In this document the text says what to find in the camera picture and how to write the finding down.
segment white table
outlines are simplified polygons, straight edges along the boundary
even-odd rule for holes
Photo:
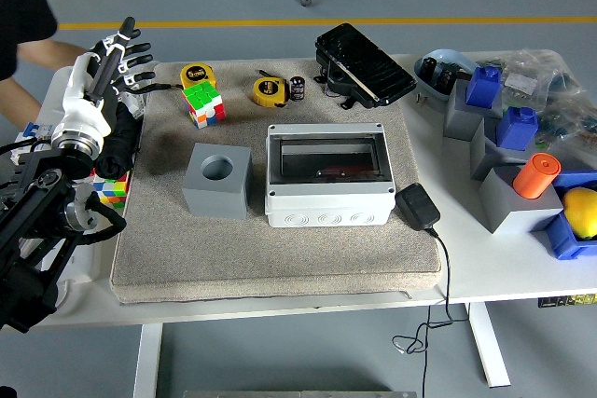
[[[493,55],[485,52],[467,56],[481,60]],[[395,56],[396,61],[409,71],[412,71],[418,58]],[[49,97],[56,97],[56,92],[60,91],[59,85],[60,82],[57,82],[57,86],[50,87],[50,93],[53,93]],[[417,104],[415,93],[416,90],[401,99],[400,103],[407,120],[421,183],[441,212],[435,229],[446,243],[451,258],[450,301],[472,304],[471,325],[489,385],[507,385],[507,372],[484,302],[597,293],[597,257],[559,261],[550,252],[549,240],[544,232],[492,235],[483,225],[485,216],[477,194],[479,182],[469,180],[468,143],[444,139],[443,115]],[[53,102],[52,99],[44,102],[42,115],[45,114],[44,109],[53,107]],[[135,396],[149,396],[155,390],[154,375],[157,374],[156,362],[163,323],[427,306],[442,304],[445,300],[444,266],[442,280],[427,291],[122,305],[109,286],[114,246],[113,241],[108,241],[98,248],[102,252],[98,279],[73,285],[64,305],[38,327],[142,324],[144,329],[137,372],[139,391],[137,394],[135,387]]]

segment gray box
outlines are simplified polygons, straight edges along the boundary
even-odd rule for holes
[[[482,181],[493,167],[503,165],[524,165],[536,153],[530,144],[524,151],[500,148],[495,139],[495,129],[499,124],[496,118],[483,118],[470,142],[470,177]]]
[[[502,95],[497,96],[491,109],[470,106],[466,104],[468,84],[464,79],[457,79],[451,90],[444,118],[444,137],[470,142],[484,117],[502,118]]]
[[[493,234],[536,232],[563,210],[555,188],[550,185],[537,199],[520,196],[512,183],[522,166],[492,168],[479,188],[479,197]]]
[[[245,219],[251,178],[251,148],[195,144],[183,181],[191,214]]]

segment electronic component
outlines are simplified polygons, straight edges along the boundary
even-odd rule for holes
[[[434,58],[424,58],[419,69],[419,78],[425,83],[429,83],[433,74],[436,71],[437,60]]]
[[[444,69],[437,77],[435,88],[439,93],[450,95],[452,89],[456,84],[456,74],[451,70]]]
[[[271,125],[266,150],[270,226],[381,225],[394,209],[379,123]]]
[[[427,230],[439,221],[439,210],[421,184],[411,184],[398,191],[396,205],[414,230]]]
[[[290,91],[288,93],[289,100],[293,102],[300,102],[305,98],[305,78],[302,76],[293,76],[289,81]]]
[[[350,23],[319,36],[315,47],[329,89],[350,97],[344,109],[356,102],[367,109],[387,106],[416,86],[409,73]]]
[[[593,305],[597,303],[597,295],[559,295],[556,297],[541,297],[538,299],[540,308],[570,307],[572,305]]]

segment black cloth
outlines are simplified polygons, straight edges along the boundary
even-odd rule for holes
[[[47,0],[0,0],[0,80],[17,70],[17,45],[52,37],[58,23]]]
[[[0,387],[0,398],[17,398],[17,391],[12,387],[2,386]]]
[[[141,121],[134,119],[124,103],[116,110],[116,127],[104,138],[104,149],[95,160],[95,172],[104,179],[118,180],[132,168],[132,157],[139,146]]]

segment rubik's cube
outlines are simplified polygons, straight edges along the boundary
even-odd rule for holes
[[[93,188],[102,204],[111,205],[115,209],[124,208],[129,194],[130,174],[127,172],[120,179],[110,181],[93,174]]]
[[[183,90],[190,119],[198,129],[226,118],[222,97],[209,81]]]

